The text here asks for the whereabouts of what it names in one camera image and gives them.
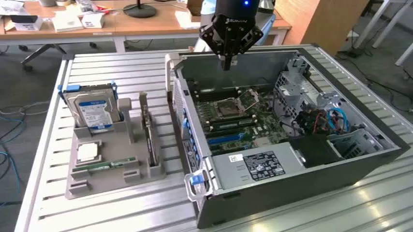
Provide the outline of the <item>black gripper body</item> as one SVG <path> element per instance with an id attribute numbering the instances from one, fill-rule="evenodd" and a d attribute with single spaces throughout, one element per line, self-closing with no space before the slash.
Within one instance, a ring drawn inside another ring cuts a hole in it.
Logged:
<path id="1" fill-rule="evenodd" d="M 224 41 L 227 56 L 227 28 L 256 26 L 255 15 L 258 0 L 219 0 L 216 1 L 215 14 L 211 23 Z"/>

